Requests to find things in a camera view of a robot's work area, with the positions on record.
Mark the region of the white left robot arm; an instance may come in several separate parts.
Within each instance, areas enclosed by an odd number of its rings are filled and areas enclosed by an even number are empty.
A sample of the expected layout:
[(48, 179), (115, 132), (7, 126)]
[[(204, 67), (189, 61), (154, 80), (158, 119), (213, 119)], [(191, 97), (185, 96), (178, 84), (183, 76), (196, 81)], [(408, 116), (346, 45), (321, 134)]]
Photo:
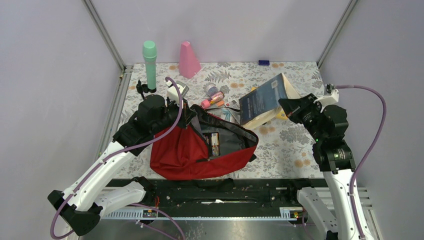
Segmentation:
[(63, 191), (53, 190), (48, 195), (48, 201), (56, 209), (50, 236), (55, 240), (68, 236), (55, 235), (59, 217), (71, 227), (71, 234), (83, 236), (111, 212), (132, 204), (152, 204), (156, 188), (145, 177), (135, 177), (125, 186), (106, 194), (102, 190), (124, 165), (146, 147), (166, 137), (175, 127), (186, 127), (195, 116), (196, 113), (182, 97), (171, 100), (157, 94), (148, 95), (113, 135), (94, 164), (70, 187)]

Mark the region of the red backpack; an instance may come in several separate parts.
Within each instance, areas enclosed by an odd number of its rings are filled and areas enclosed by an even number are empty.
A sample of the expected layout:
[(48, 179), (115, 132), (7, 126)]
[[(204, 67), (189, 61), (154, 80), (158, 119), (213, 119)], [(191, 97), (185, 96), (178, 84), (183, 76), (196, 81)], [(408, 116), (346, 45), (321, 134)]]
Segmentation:
[[(175, 127), (153, 143), (150, 168), (173, 181), (216, 178), (244, 168), (256, 159), (259, 137), (251, 130), (191, 106), (197, 116), (188, 127)], [(203, 133), (219, 133), (220, 156), (209, 157)]]

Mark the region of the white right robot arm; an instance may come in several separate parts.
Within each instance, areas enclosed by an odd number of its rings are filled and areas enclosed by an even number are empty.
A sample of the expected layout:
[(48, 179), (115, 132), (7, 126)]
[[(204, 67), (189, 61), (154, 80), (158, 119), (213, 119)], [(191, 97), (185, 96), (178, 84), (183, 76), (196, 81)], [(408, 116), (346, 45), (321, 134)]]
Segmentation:
[(329, 188), (335, 213), (319, 198), (317, 190), (305, 183), (289, 189), (287, 201), (303, 206), (323, 240), (372, 240), (353, 179), (353, 153), (344, 140), (349, 126), (346, 110), (334, 104), (324, 106), (312, 93), (278, 102), (287, 117), (302, 124), (314, 139), (313, 157)]

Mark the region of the yellow book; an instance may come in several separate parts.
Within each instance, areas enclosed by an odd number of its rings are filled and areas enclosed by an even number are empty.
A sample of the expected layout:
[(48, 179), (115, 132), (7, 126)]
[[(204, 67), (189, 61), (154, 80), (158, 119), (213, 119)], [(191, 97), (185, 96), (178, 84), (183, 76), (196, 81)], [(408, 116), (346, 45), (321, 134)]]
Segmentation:
[(286, 116), (286, 114), (285, 114), (285, 112), (283, 111), (283, 110), (281, 110), (279, 113), (277, 113), (276, 115), (275, 115), (275, 118), (276, 119), (279, 119), (279, 120), (284, 120), (284, 121), (286, 121), (286, 120), (288, 120), (289, 118)]

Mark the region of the dark blue book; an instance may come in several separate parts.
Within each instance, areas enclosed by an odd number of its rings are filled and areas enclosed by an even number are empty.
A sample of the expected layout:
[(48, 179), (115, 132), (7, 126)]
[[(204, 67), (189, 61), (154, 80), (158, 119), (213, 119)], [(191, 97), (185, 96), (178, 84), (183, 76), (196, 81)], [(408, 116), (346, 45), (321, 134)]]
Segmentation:
[(295, 90), (283, 73), (280, 73), (238, 100), (240, 125), (253, 130), (275, 118), (283, 111), (280, 99), (299, 99)]

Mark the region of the black paperback book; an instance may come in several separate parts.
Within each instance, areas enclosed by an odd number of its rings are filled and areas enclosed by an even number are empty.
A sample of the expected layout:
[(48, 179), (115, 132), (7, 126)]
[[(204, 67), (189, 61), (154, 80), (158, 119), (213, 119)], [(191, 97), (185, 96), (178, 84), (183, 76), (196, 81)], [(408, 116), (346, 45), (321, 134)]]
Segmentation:
[(217, 158), (221, 156), (220, 149), (220, 135), (218, 132), (205, 132), (202, 134), (205, 140), (208, 155), (210, 158)]

